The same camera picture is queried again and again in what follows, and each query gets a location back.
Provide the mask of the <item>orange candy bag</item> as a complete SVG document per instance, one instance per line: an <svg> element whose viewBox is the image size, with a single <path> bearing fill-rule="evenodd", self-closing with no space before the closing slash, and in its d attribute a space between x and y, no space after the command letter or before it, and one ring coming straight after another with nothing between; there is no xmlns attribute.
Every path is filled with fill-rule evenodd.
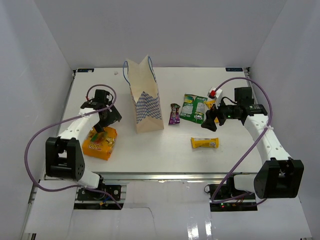
<svg viewBox="0 0 320 240"><path fill-rule="evenodd" d="M107 161L113 152L117 136L117 131L112 127L104 127L99 133L92 128L82 144L83 154Z"/></svg>

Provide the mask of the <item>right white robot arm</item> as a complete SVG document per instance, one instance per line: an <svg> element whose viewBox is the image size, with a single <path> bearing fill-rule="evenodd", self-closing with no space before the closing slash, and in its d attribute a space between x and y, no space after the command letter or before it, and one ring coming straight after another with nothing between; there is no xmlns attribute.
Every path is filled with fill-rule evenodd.
<svg viewBox="0 0 320 240"><path fill-rule="evenodd" d="M265 107L256 104L251 87L234 90L234 100L225 104L220 89L211 88L208 97L215 101L207 110L202 128L215 132L226 120L239 120L250 133L257 148L262 166L254 174L232 174L225 187L226 195L236 200L244 192L253 193L260 199L295 198L301 184L304 165L293 159L282 147L273 128L268 125L270 118Z"/></svg>

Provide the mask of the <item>yellow snack bar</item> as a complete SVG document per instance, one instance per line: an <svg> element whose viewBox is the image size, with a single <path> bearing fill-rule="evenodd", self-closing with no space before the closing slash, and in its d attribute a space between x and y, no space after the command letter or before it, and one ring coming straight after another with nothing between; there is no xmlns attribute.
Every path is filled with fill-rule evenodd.
<svg viewBox="0 0 320 240"><path fill-rule="evenodd" d="M194 138L191 139L191 145L193 149L196 148L218 148L219 138Z"/></svg>

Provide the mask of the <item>purple m&m packet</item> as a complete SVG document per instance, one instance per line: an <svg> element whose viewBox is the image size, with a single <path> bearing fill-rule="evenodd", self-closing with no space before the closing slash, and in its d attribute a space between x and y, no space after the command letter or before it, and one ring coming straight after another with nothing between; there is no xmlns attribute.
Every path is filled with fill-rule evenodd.
<svg viewBox="0 0 320 240"><path fill-rule="evenodd" d="M180 115L179 115L180 106L177 103L170 104L170 117L169 117L169 125L176 125L180 123Z"/></svg>

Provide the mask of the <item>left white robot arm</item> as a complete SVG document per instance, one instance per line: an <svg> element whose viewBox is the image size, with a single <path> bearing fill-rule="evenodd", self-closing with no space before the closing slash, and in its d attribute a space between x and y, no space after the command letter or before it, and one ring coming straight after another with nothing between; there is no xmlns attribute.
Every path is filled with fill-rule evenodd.
<svg viewBox="0 0 320 240"><path fill-rule="evenodd" d="M96 89L94 97L81 105L78 118L45 143L46 175L87 187L90 196L96 200L105 196L106 187L100 184L102 178L98 174L86 168L82 146L90 133L106 137L110 125L122 119L113 100L110 92Z"/></svg>

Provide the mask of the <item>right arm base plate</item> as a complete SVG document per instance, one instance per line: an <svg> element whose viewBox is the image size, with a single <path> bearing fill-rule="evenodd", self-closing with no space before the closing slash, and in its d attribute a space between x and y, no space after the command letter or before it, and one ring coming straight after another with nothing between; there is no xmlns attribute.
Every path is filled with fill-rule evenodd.
<svg viewBox="0 0 320 240"><path fill-rule="evenodd" d="M218 187L218 184L207 184L203 191L209 195L209 205L210 211L213 212L248 212L248 211L257 211L258 207L256 206L256 196L254 194L247 194L246 196L242 196L230 201L224 201L221 203L212 203L211 197ZM245 194L245 191L232 189L225 184L221 187L217 196L215 197L215 201L221 201L228 198L232 198L238 195Z"/></svg>

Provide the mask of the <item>yellow m&m packet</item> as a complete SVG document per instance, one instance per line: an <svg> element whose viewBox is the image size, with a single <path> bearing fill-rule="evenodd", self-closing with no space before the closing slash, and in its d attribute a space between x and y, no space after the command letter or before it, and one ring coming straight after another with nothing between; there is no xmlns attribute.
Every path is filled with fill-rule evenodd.
<svg viewBox="0 0 320 240"><path fill-rule="evenodd" d="M207 106L208 110L215 110L216 111L216 114L217 114L217 118L214 119L214 122L215 123L219 123L219 119L218 119L218 115L219 115L219 111L218 109L216 108L216 101L215 100L207 100L204 102L205 105Z"/></svg>

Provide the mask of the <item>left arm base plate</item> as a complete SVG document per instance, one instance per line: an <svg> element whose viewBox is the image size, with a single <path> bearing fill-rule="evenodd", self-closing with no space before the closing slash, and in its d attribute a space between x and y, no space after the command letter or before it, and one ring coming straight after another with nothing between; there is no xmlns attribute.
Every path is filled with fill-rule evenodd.
<svg viewBox="0 0 320 240"><path fill-rule="evenodd" d="M121 185L103 185L101 191L107 192L110 194L116 201L121 199L122 186ZM76 200L77 201L102 201L110 200L111 198L102 192L94 192L84 188L81 188L78 193Z"/></svg>

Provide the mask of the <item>paper bag blue checkered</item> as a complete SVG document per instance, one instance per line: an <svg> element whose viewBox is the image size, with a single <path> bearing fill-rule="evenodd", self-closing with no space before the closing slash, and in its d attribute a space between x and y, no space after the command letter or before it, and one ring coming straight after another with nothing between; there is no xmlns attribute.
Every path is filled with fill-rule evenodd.
<svg viewBox="0 0 320 240"><path fill-rule="evenodd" d="M159 88L150 56L147 55L140 63L127 58L122 74L130 89L136 132L163 130Z"/></svg>

